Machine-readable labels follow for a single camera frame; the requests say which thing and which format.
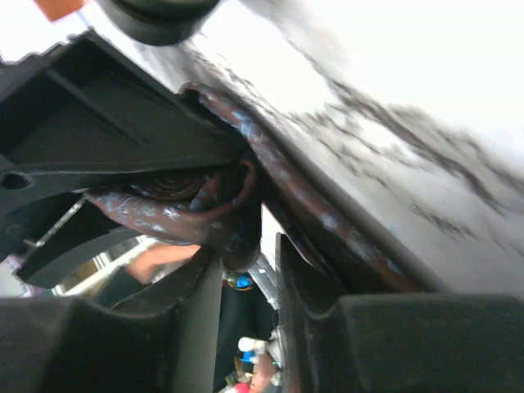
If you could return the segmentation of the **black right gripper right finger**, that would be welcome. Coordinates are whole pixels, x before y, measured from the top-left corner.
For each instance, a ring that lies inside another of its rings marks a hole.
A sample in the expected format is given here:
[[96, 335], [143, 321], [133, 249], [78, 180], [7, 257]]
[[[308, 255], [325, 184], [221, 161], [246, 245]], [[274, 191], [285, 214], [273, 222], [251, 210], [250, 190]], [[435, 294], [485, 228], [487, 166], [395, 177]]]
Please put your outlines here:
[[523, 304], [351, 295], [277, 239], [287, 392], [520, 392]]

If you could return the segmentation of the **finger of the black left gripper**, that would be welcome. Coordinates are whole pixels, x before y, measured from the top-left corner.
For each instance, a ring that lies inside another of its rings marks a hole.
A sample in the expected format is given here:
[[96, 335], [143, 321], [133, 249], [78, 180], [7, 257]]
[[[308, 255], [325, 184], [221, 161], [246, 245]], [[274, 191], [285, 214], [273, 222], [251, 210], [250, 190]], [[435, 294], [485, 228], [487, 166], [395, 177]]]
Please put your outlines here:
[[1, 202], [233, 162], [245, 142], [88, 30], [1, 70]]
[[1, 257], [21, 258], [15, 275], [34, 287], [51, 289], [84, 262], [137, 236], [77, 194], [47, 197], [12, 211], [1, 199]]

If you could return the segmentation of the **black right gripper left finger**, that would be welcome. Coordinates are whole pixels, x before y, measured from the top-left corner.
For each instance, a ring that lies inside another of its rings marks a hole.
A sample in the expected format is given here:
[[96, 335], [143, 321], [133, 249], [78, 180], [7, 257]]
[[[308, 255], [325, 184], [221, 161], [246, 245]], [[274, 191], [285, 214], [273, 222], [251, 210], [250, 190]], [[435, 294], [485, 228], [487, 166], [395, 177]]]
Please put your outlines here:
[[203, 248], [106, 309], [81, 297], [1, 302], [4, 392], [210, 392], [222, 266]]

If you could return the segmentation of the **dark brown blue floral tie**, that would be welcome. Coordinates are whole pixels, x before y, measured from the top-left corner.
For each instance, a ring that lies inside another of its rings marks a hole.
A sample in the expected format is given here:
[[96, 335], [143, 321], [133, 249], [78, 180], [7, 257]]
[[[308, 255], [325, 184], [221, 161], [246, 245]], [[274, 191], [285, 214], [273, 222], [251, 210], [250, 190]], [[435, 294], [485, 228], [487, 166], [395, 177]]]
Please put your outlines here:
[[184, 84], [212, 120], [247, 149], [231, 165], [172, 183], [149, 180], [87, 199], [127, 228], [175, 244], [211, 246], [225, 265], [253, 265], [261, 239], [261, 208], [274, 214], [315, 269], [361, 292], [434, 292], [436, 285], [407, 269], [359, 225], [344, 217], [288, 159], [270, 134], [236, 102], [204, 84]]

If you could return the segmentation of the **orange wooden divided tray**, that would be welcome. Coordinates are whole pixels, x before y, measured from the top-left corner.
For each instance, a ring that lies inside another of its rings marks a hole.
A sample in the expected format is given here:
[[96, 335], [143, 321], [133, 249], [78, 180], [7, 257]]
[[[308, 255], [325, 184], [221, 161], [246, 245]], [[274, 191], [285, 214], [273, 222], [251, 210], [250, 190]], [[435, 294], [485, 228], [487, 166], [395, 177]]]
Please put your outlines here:
[[87, 3], [86, 0], [34, 0], [39, 10], [50, 22], [80, 11]]

